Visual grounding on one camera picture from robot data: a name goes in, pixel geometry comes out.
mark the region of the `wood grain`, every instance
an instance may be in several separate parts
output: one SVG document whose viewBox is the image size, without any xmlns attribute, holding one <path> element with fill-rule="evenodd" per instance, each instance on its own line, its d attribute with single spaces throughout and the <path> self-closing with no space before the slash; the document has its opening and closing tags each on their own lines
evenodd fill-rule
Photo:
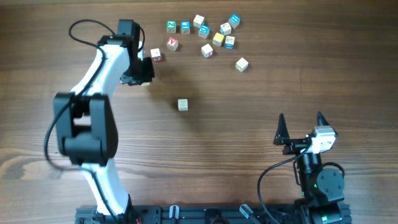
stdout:
<svg viewBox="0 0 398 224">
<path fill-rule="evenodd" d="M 299 138 L 322 111 L 339 132 L 322 158 L 346 169 L 354 223 L 396 222 L 396 3 L 35 3 L 0 7 L 0 223 L 71 223 L 77 207 L 95 203 L 81 174 L 51 169 L 42 153 L 52 98 L 80 81 L 95 54 L 67 35 L 83 18 L 114 30 L 120 18 L 134 19 L 145 30 L 146 55 L 157 47 L 164 54 L 153 84 L 119 86 L 112 99 L 117 166 L 135 205 L 258 204 L 257 177 L 286 159 L 272 145 L 279 113 Z M 236 49 L 214 46 L 205 60 L 200 47 L 233 13 L 242 18 L 232 33 Z M 209 39 L 197 29 L 173 34 L 180 47 L 167 50 L 166 20 L 196 14 L 206 17 Z M 96 42 L 107 33 L 82 24 L 74 34 Z M 241 57 L 249 62 L 244 73 L 234 67 Z M 188 98 L 189 111 L 177 110 L 179 98 Z M 55 143 L 52 157 L 67 163 Z M 268 203 L 299 198 L 291 164 L 272 171 L 262 191 Z"/>
</svg>

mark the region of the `yellow cube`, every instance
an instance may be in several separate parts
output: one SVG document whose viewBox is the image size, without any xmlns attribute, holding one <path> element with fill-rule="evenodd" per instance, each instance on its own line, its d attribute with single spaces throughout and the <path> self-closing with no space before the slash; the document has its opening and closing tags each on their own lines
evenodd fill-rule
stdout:
<svg viewBox="0 0 398 224">
<path fill-rule="evenodd" d="M 213 44 L 221 47 L 221 44 L 223 44 L 223 40 L 224 40 L 224 35 L 220 34 L 220 33 L 216 33 L 216 35 L 214 35 L 214 38 L 213 38 Z"/>
</svg>

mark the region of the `green cube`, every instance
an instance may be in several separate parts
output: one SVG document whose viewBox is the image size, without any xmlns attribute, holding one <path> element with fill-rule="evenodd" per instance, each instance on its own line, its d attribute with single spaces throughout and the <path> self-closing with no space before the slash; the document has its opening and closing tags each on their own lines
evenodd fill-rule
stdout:
<svg viewBox="0 0 398 224">
<path fill-rule="evenodd" d="M 170 34 L 175 34 L 177 31 L 176 26 L 177 23 L 175 21 L 167 21 L 166 23 L 167 32 Z"/>
</svg>

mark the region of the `cable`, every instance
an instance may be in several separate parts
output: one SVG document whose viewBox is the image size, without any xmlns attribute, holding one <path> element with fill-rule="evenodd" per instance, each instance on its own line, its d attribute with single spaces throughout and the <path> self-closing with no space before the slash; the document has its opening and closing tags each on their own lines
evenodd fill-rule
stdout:
<svg viewBox="0 0 398 224">
<path fill-rule="evenodd" d="M 141 32 L 142 32 L 142 45 L 138 49 L 138 52 L 140 52 L 141 50 L 144 49 L 144 43 L 145 43 L 145 32 L 144 32 L 144 29 L 141 26 L 139 28 L 141 29 Z"/>
<path fill-rule="evenodd" d="M 343 178 L 344 178 L 344 176 L 345 176 L 346 173 L 344 172 L 343 167 L 340 166 L 339 164 L 337 164 L 337 163 L 335 163 L 335 162 L 326 162 L 326 163 L 324 163 L 324 164 L 322 165 L 322 168 L 324 168 L 325 166 L 334 166 L 334 167 L 337 167 L 337 168 L 341 171 L 341 174 L 342 174 L 342 176 L 343 176 Z"/>
<path fill-rule="evenodd" d="M 266 173 L 268 173 L 268 171 L 270 171 L 270 170 L 272 170 L 272 169 L 274 169 L 274 168 L 276 168 L 276 167 L 279 167 L 279 166 L 281 166 L 281 165 L 284 165 L 284 164 L 286 164 L 286 163 L 288 163 L 288 162 L 292 162 L 292 161 L 294 161 L 294 160 L 296 160 L 296 159 L 302 157 L 309 149 L 310 149 L 310 148 L 308 147 L 308 148 L 306 148 L 303 152 L 301 152 L 299 155 L 297 155 L 297 156 L 295 156 L 295 157 L 292 157 L 292 158 L 290 158 L 290 159 L 287 159 L 287 160 L 285 160 L 285 161 L 282 161 L 282 162 L 280 162 L 280 163 L 277 163 L 277 164 L 274 164 L 274 165 L 268 167 L 268 169 L 266 169 L 266 170 L 260 175 L 260 177 L 259 177 L 259 180 L 258 180 L 258 182 L 257 182 L 257 194 L 258 194 L 258 196 L 259 196 L 261 206 L 263 207 L 265 213 L 269 216 L 269 218 L 270 218 L 275 224 L 280 224 L 280 223 L 271 215 L 271 213 L 269 213 L 269 211 L 268 211 L 268 209 L 267 209 L 267 207 L 266 207 L 264 201 L 262 200 L 262 196 L 261 196 L 261 192 L 260 192 L 261 180 L 262 180 L 262 178 L 266 175 Z"/>
<path fill-rule="evenodd" d="M 76 22 L 74 22 L 74 23 L 69 27 L 69 36 L 70 36 L 73 40 L 75 40 L 75 41 L 77 41 L 77 42 L 80 42 L 80 43 L 82 43 L 82 44 L 87 44 L 87 45 L 90 45 L 90 46 L 92 46 L 92 47 L 97 48 L 99 51 L 101 51 L 101 53 L 102 53 L 102 58 L 101 58 L 101 63 L 99 64 L 98 68 L 95 70 L 93 76 L 92 76 L 92 77 L 90 78 L 90 80 L 87 82 L 87 84 L 86 84 L 85 87 L 82 89 L 82 91 L 79 92 L 73 99 L 71 99 L 65 106 L 63 106 L 63 107 L 61 108 L 61 110 L 54 116 L 54 119 L 53 119 L 52 122 L 50 123 L 49 129 L 47 130 L 47 133 L 45 134 L 45 137 L 44 137 L 44 156 L 45 156 L 45 159 L 47 160 L 47 162 L 48 162 L 52 167 L 54 167 L 55 169 L 58 169 L 58 170 L 60 170 L 60 171 L 76 171 L 76 170 L 83 170 L 83 171 L 89 172 L 89 173 L 91 174 L 91 176 L 93 177 L 93 179 L 94 179 L 95 185 L 96 185 L 96 187 L 97 187 L 97 189 L 98 189 L 99 195 L 101 196 L 101 200 L 102 200 L 102 201 L 104 202 L 104 204 L 105 204 L 106 209 L 108 210 L 109 214 L 111 214 L 113 220 L 114 220 L 116 223 L 119 223 L 119 220 L 116 218 L 116 215 L 113 213 L 113 211 L 112 211 L 111 208 L 109 207 L 108 201 L 105 199 L 104 193 L 103 193 L 103 191 L 102 191 L 102 188 L 101 188 L 101 186 L 100 186 L 100 183 L 99 183 L 99 181 L 98 181 L 98 179 L 97 179 L 97 176 L 96 176 L 96 173 L 95 173 L 95 172 L 93 172 L 92 170 L 86 169 L 86 168 L 82 168 L 82 167 L 81 167 L 81 168 L 77 168 L 77 167 L 64 167 L 64 166 L 59 166 L 59 165 L 56 165 L 54 162 L 52 162 L 51 158 L 49 157 L 49 139 L 50 139 L 50 135 L 51 135 L 51 132 L 52 132 L 52 130 L 53 130 L 55 124 L 58 122 L 58 120 L 60 119 L 61 115 L 65 112 L 65 110 L 66 110 L 68 107 L 70 107 L 74 102 L 76 102 L 79 98 L 81 98 L 81 96 L 84 94 L 84 92 L 85 92 L 87 89 L 89 89 L 89 87 L 93 84 L 95 78 L 98 76 L 99 72 L 100 72 L 101 69 L 103 68 L 103 65 L 104 65 L 105 60 L 106 60 L 106 53 L 105 53 L 105 51 L 104 51 L 102 48 L 100 48 L 98 45 L 93 44 L 93 43 L 90 43 L 90 42 L 87 42 L 87 41 L 84 41 L 84 40 L 77 39 L 76 37 L 74 37 L 74 36 L 72 35 L 72 29 L 73 29 L 73 27 L 74 27 L 75 25 L 79 24 L 79 23 L 82 23 L 82 22 L 94 22 L 94 23 L 97 23 L 97 24 L 102 25 L 103 27 L 107 28 L 107 30 L 109 30 L 113 35 L 115 35 L 115 33 L 113 32 L 113 30 L 112 30 L 111 28 L 109 28 L 107 25 L 103 24 L 102 22 L 95 21 L 95 20 L 92 20 L 92 19 L 82 19 L 82 20 L 76 21 Z"/>
</svg>

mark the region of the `cube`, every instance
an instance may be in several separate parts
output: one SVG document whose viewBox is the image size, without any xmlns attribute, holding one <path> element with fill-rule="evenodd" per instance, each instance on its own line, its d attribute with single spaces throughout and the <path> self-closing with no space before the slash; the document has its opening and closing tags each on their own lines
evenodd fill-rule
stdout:
<svg viewBox="0 0 398 224">
<path fill-rule="evenodd" d="M 188 100 L 187 99 L 178 99 L 178 110 L 179 111 L 187 111 L 188 110 Z"/>
<path fill-rule="evenodd" d="M 245 60 L 244 58 L 241 58 L 240 60 L 238 60 L 238 62 L 236 62 L 235 67 L 240 72 L 243 72 L 245 69 L 247 69 L 248 65 L 249 65 L 249 62 L 247 60 Z"/>
<path fill-rule="evenodd" d="M 224 24 L 222 24 L 221 26 L 220 26 L 220 32 L 223 34 L 223 35 L 230 35 L 231 34 L 231 31 L 232 31 L 232 28 L 231 28 L 231 26 L 229 25 L 229 23 L 224 23 Z"/>
<path fill-rule="evenodd" d="M 224 40 L 224 35 L 220 34 L 220 33 L 216 33 L 216 35 L 214 35 L 214 37 L 213 37 L 213 44 L 221 47 L 223 40 Z"/>
<path fill-rule="evenodd" d="M 226 49 L 234 49 L 235 37 L 227 36 L 225 37 L 224 47 Z"/>
<path fill-rule="evenodd" d="M 210 44 L 206 44 L 201 48 L 201 53 L 205 58 L 208 58 L 213 55 L 214 50 L 211 48 Z"/>
<path fill-rule="evenodd" d="M 200 28 L 205 23 L 205 18 L 203 16 L 195 16 L 193 19 L 193 26 Z"/>
<path fill-rule="evenodd" d="M 152 60 L 154 62 L 162 60 L 162 56 L 160 55 L 160 50 L 159 49 L 151 49 L 150 50 L 150 57 L 152 57 Z"/>
<path fill-rule="evenodd" d="M 189 21 L 181 21 L 181 33 L 182 34 L 190 34 L 191 26 Z"/>
<path fill-rule="evenodd" d="M 232 28 L 237 28 L 239 23 L 241 22 L 241 18 L 235 14 L 233 14 L 230 18 L 228 23 L 231 25 Z"/>
<path fill-rule="evenodd" d="M 175 51 L 178 47 L 178 40 L 170 37 L 166 43 L 168 49 Z"/>
<path fill-rule="evenodd" d="M 175 34 L 177 23 L 175 21 L 167 21 L 166 29 L 169 34 Z"/>
<path fill-rule="evenodd" d="M 209 36 L 209 33 L 210 33 L 210 28 L 208 26 L 202 25 L 199 28 L 198 32 L 199 37 L 206 39 L 207 36 Z"/>
</svg>

